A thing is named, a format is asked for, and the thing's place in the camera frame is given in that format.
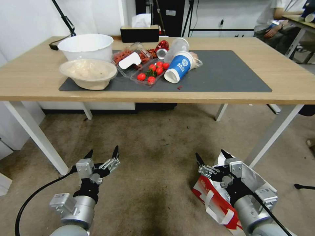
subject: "white shirt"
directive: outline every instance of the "white shirt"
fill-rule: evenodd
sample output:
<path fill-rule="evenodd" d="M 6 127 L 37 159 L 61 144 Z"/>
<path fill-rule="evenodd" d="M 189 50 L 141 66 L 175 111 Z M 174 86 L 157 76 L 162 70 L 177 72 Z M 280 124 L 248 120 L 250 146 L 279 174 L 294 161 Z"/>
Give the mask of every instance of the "white shirt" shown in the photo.
<path fill-rule="evenodd" d="M 264 11 L 259 16 L 254 31 L 267 29 L 273 19 L 275 8 L 283 8 L 285 11 L 302 10 L 305 0 L 270 0 Z"/>
<path fill-rule="evenodd" d="M 259 16 L 254 31 L 260 31 L 268 28 L 273 19 L 275 8 L 284 8 L 286 0 L 270 0 L 264 11 Z"/>

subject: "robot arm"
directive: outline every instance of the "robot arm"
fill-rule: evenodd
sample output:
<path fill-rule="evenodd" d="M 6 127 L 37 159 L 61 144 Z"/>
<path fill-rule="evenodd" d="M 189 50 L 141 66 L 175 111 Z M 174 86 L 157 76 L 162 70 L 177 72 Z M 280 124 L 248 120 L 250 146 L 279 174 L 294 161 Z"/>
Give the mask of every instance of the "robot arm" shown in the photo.
<path fill-rule="evenodd" d="M 112 158 L 104 163 L 94 164 L 93 150 L 76 163 L 76 171 L 82 181 L 81 187 L 73 196 L 70 193 L 55 194 L 49 203 L 60 215 L 64 226 L 51 236 L 88 236 L 94 218 L 94 207 L 98 202 L 99 186 L 103 178 L 120 164 L 118 146 Z"/>
<path fill-rule="evenodd" d="M 242 161 L 221 150 L 226 158 L 223 166 L 205 165 L 196 153 L 198 172 L 212 181 L 220 182 L 230 195 L 230 204 L 236 209 L 242 228 L 247 236 L 292 236 L 272 214 L 278 196 L 270 188 L 253 192 L 242 181 Z"/>

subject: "person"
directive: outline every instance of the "person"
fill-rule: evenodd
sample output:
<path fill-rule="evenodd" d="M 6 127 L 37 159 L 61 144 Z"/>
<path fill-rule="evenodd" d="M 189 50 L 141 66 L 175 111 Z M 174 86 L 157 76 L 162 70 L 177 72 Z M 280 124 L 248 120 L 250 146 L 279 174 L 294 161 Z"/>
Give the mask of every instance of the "person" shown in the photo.
<path fill-rule="evenodd" d="M 303 11 L 288 11 L 293 5 L 295 8 L 304 5 L 305 0 L 270 0 L 264 11 L 259 16 L 254 28 L 254 37 L 259 38 L 283 55 L 289 49 L 300 28 L 288 25 L 288 21 L 281 20 L 283 15 L 301 15 Z"/>

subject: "wooden table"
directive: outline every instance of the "wooden table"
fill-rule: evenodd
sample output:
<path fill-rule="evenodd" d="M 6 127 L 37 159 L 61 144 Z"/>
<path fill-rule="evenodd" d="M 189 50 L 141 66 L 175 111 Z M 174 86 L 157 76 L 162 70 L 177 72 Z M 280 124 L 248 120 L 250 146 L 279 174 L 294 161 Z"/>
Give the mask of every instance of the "wooden table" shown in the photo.
<path fill-rule="evenodd" d="M 246 159 L 245 163 L 251 167 L 303 104 L 315 104 L 315 76 L 257 38 L 187 38 L 187 41 L 192 50 L 233 50 L 272 89 L 269 93 L 59 91 L 66 77 L 58 68 L 66 58 L 62 52 L 49 48 L 48 43 L 56 39 L 48 39 L 0 68 L 0 100 L 5 101 L 10 112 L 63 175 L 68 167 L 21 101 L 77 101 L 83 108 L 84 102 L 219 103 L 222 105 L 217 118 L 222 116 L 225 103 L 286 105 Z M 144 46 L 149 49 L 156 44 L 144 43 Z M 115 40 L 113 49 L 127 45 Z M 90 111 L 85 108 L 85 112 L 89 115 Z"/>
<path fill-rule="evenodd" d="M 291 46 L 289 47 L 288 51 L 285 54 L 286 57 L 290 57 L 306 31 L 315 33 L 315 24 L 301 20 L 300 15 L 284 15 L 283 18 L 289 20 L 290 24 L 301 28 L 300 32 L 295 37 L 294 41 L 292 42 Z"/>

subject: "red tomato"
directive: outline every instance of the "red tomato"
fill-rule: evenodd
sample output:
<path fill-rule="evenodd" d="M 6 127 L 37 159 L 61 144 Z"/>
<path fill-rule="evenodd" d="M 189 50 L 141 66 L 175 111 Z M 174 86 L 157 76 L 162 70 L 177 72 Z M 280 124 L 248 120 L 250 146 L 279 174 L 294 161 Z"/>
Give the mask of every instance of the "red tomato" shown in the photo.
<path fill-rule="evenodd" d="M 162 74 L 163 73 L 163 68 L 162 67 L 158 67 L 156 73 L 157 73 L 157 75 Z"/>
<path fill-rule="evenodd" d="M 163 62 L 161 62 L 161 61 L 157 62 L 157 67 L 162 67 L 162 65 L 163 65 Z"/>
<path fill-rule="evenodd" d="M 154 82 L 155 82 L 155 78 L 154 78 L 153 76 L 150 76 L 150 77 L 148 78 L 148 83 L 149 83 L 149 84 L 154 84 Z"/>
<path fill-rule="evenodd" d="M 162 66 L 163 66 L 164 69 L 168 69 L 168 67 L 170 66 L 170 64 L 168 64 L 168 63 L 163 63 Z"/>
<path fill-rule="evenodd" d="M 145 80 L 145 77 L 146 77 L 146 76 L 145 76 L 144 73 L 138 74 L 137 80 L 144 81 L 144 80 Z"/>
<path fill-rule="evenodd" d="M 149 69 L 151 69 L 152 71 L 155 71 L 157 68 L 155 67 L 155 65 L 151 64 L 151 65 L 149 66 Z"/>

